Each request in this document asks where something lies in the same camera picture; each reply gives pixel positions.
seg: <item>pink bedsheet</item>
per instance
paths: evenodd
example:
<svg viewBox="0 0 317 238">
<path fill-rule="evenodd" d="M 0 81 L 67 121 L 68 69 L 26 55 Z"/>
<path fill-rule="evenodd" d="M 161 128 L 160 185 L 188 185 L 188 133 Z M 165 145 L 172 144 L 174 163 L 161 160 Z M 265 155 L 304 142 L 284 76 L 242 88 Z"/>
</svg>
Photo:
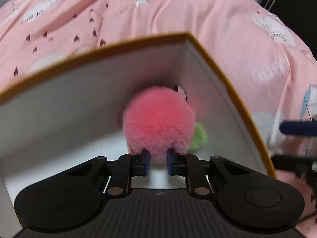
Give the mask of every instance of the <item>pink bedsheet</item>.
<svg viewBox="0 0 317 238">
<path fill-rule="evenodd" d="M 0 92 L 73 55 L 127 39 L 191 32 L 232 81 L 271 151 L 302 153 L 279 133 L 317 103 L 317 62 L 276 15 L 254 0 L 11 0 L 0 9 Z M 294 184 L 295 178 L 280 173 Z M 311 190 L 294 185 L 313 211 Z M 307 237 L 317 228 L 301 224 Z"/>
</svg>

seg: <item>pink pom-pom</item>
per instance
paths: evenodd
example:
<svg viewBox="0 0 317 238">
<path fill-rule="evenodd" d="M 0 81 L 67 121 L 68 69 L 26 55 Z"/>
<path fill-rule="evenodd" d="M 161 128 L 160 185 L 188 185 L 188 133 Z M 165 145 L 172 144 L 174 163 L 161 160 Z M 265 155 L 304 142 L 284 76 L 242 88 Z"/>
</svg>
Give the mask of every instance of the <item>pink pom-pom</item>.
<svg viewBox="0 0 317 238">
<path fill-rule="evenodd" d="M 151 161 L 164 161 L 166 150 L 188 150 L 195 114 L 176 91 L 151 87 L 138 93 L 123 115 L 123 133 L 132 150 L 148 149 Z"/>
</svg>

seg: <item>ridged black surface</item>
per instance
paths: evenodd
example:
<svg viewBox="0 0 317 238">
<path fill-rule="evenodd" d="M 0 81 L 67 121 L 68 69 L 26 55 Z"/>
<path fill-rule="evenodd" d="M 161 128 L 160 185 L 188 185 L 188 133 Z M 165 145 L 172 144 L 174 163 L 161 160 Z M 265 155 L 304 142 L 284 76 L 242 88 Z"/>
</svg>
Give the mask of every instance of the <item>ridged black surface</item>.
<svg viewBox="0 0 317 238">
<path fill-rule="evenodd" d="M 207 200 L 186 190 L 134 189 L 110 200 L 100 215 L 78 229 L 58 234 L 25 229 L 16 238 L 303 238 L 296 230 L 253 234 L 227 223 Z"/>
</svg>

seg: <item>cardboard box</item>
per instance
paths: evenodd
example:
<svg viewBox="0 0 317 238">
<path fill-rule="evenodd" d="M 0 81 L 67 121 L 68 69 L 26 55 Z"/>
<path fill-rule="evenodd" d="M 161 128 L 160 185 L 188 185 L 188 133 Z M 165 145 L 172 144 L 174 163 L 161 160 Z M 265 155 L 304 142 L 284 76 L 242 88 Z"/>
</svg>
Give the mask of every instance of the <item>cardboard box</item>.
<svg viewBox="0 0 317 238">
<path fill-rule="evenodd" d="M 138 91 L 180 84 L 208 142 L 196 155 L 220 155 L 272 177 L 267 150 L 220 67 L 188 34 L 146 38 L 70 58 L 0 94 L 0 236 L 21 227 L 12 204 L 26 186 L 96 156 L 127 153 L 117 117 Z M 132 187 L 185 187 L 151 167 Z"/>
</svg>

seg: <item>plush keychain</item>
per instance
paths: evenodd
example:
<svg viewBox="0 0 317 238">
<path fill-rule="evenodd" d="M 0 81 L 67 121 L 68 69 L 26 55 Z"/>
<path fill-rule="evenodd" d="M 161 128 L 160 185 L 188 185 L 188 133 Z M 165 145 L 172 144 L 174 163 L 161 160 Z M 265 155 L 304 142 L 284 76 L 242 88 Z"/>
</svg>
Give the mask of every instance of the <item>plush keychain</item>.
<svg viewBox="0 0 317 238">
<path fill-rule="evenodd" d="M 123 113 L 123 133 L 131 150 L 146 148 L 151 161 L 166 160 L 166 151 L 196 150 L 207 141 L 206 133 L 195 122 L 195 113 L 184 96 L 162 86 L 136 94 Z"/>
</svg>

